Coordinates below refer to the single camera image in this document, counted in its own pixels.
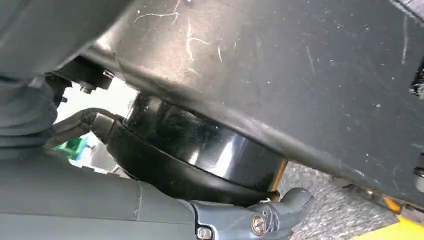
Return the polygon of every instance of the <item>green object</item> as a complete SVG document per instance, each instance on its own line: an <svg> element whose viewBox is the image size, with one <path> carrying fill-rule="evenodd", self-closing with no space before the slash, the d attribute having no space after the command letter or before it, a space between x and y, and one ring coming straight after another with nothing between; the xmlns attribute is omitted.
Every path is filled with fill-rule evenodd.
<svg viewBox="0 0 424 240"><path fill-rule="evenodd" d="M79 160L81 153L87 146L87 138L75 138L53 148L53 150L62 152L68 159Z"/></svg>

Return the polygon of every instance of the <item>yellow painted line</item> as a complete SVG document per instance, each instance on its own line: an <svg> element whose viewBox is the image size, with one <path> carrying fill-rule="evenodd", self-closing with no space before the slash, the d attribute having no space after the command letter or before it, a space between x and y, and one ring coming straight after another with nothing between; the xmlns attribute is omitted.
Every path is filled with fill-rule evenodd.
<svg viewBox="0 0 424 240"><path fill-rule="evenodd" d="M398 213L398 214L401 212L401 206L397 205L390 198L384 197L384 201L387 204L388 208L391 209L393 212Z"/></svg>
<svg viewBox="0 0 424 240"><path fill-rule="evenodd" d="M424 239L424 227L418 223L397 216L398 223L357 236L355 240L421 240Z"/></svg>

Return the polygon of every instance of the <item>hex bolt head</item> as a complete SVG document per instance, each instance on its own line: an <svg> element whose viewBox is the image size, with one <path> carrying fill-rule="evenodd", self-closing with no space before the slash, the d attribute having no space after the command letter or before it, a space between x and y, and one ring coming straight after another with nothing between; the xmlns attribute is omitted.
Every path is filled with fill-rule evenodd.
<svg viewBox="0 0 424 240"><path fill-rule="evenodd" d="M251 220L251 229L256 236L262 236L265 234L267 229L267 223L265 217L261 214L255 214Z"/></svg>
<svg viewBox="0 0 424 240"><path fill-rule="evenodd" d="M197 238L202 240L212 239L212 230L201 226L197 229Z"/></svg>

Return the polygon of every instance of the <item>shiny black cylinder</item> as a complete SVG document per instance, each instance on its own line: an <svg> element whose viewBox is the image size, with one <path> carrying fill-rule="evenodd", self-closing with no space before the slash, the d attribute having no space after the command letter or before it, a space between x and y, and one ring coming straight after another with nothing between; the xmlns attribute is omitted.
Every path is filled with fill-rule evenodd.
<svg viewBox="0 0 424 240"><path fill-rule="evenodd" d="M146 93L136 97L123 125L178 161L259 192L276 190L286 162L225 126Z"/></svg>

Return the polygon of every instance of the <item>black plastic panel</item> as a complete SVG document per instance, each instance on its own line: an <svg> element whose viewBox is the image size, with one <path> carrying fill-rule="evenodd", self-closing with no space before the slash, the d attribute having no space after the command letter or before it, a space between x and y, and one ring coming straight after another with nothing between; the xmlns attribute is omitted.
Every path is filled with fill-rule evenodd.
<svg viewBox="0 0 424 240"><path fill-rule="evenodd" d="M105 36L116 59L85 55L130 84L424 206L424 102L409 93L424 28L390 1L140 1Z"/></svg>

